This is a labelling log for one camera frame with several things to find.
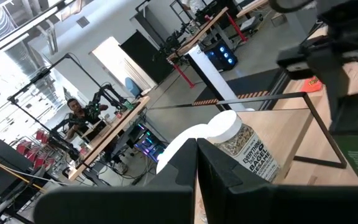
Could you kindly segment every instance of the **black mat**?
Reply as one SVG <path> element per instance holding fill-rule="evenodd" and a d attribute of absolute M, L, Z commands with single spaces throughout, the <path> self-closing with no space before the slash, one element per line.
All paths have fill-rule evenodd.
<path fill-rule="evenodd" d="M 281 69 L 275 68 L 265 72 L 248 75 L 246 77 L 229 80 L 227 81 L 227 84 L 239 99 L 271 95 L 271 91 L 277 84 L 282 73 L 283 71 Z M 284 88 L 273 94 L 280 94 L 283 90 Z M 212 91 L 206 87 L 197 97 L 193 106 L 208 105 L 217 101 L 218 99 L 216 99 Z"/>

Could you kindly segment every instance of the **yellow cable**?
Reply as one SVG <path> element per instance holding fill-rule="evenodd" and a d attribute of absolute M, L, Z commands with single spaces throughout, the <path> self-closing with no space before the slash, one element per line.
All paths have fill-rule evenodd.
<path fill-rule="evenodd" d="M 29 180 L 27 180 L 27 179 L 23 178 L 22 176 L 20 176 L 20 175 L 18 175 L 18 174 L 15 174 L 14 172 L 10 171 L 10 170 L 7 169 L 4 165 L 0 164 L 0 168 L 6 170 L 8 173 L 14 175 L 15 177 L 20 178 L 20 179 L 23 180 L 24 182 L 30 183 Z M 33 185 L 34 187 L 37 187 L 42 193 L 45 193 L 45 192 L 46 192 L 45 189 L 43 189 L 42 187 L 38 186 L 37 184 L 32 184 L 32 185 Z"/>

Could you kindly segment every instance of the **blue object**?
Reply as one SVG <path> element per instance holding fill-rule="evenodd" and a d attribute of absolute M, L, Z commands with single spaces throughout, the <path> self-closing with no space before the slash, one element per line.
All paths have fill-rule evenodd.
<path fill-rule="evenodd" d="M 136 83 L 131 78 L 125 79 L 125 87 L 132 93 L 135 97 L 140 96 L 142 91 L 140 88 L 136 85 Z"/>

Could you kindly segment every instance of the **white pole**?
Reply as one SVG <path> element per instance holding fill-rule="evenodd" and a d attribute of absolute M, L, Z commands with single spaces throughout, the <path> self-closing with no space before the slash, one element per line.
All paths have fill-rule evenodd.
<path fill-rule="evenodd" d="M 229 85 L 226 83 L 224 78 L 209 60 L 209 58 L 204 54 L 200 49 L 199 45 L 194 46 L 191 50 L 187 52 L 190 57 L 195 61 L 199 68 L 203 71 L 205 76 L 210 80 L 214 85 L 215 89 L 221 94 L 225 100 L 237 100 L 236 94 L 231 90 Z M 242 103 L 236 103 L 229 105 L 234 111 L 244 111 L 247 110 Z"/>

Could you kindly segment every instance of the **robotic arm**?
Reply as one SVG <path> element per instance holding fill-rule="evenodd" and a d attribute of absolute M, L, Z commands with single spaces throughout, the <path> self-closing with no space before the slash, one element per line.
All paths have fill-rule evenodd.
<path fill-rule="evenodd" d="M 117 97 L 118 100 L 114 99 L 112 96 L 110 96 L 106 90 L 109 90 L 110 92 L 112 92 L 114 94 L 114 96 Z M 114 106 L 115 108 L 117 108 L 117 110 L 119 111 L 125 111 L 126 107 L 124 106 L 124 103 L 126 102 L 126 99 L 123 98 L 120 94 L 118 94 L 115 89 L 110 85 L 107 84 L 105 86 L 102 86 L 102 88 L 99 89 L 99 91 L 97 91 L 94 96 L 92 101 L 89 103 L 89 105 L 87 107 L 92 108 L 92 111 L 95 111 L 95 113 L 97 113 L 97 115 L 100 114 L 99 111 L 99 102 L 101 97 L 105 97 L 106 100 L 108 100 L 111 104 L 111 106 Z"/>
<path fill-rule="evenodd" d="M 80 157 L 80 153 L 78 152 L 78 150 L 76 148 L 74 148 L 74 146 L 67 142 L 66 140 L 64 140 L 61 135 L 59 135 L 59 133 L 57 132 L 57 130 L 61 127 L 63 127 L 64 125 L 68 124 L 68 123 L 73 123 L 73 124 L 78 124 L 78 125 L 85 125 L 85 120 L 83 119 L 76 119 L 76 118 L 68 118 L 68 119 L 64 119 L 63 121 L 61 121 L 58 125 L 56 125 L 54 128 L 52 128 L 50 130 L 50 136 L 48 139 L 48 144 L 50 144 L 51 146 L 55 146 L 65 152 L 68 153 L 68 155 L 70 156 L 71 159 L 73 159 L 74 161 L 76 161 L 79 157 Z"/>

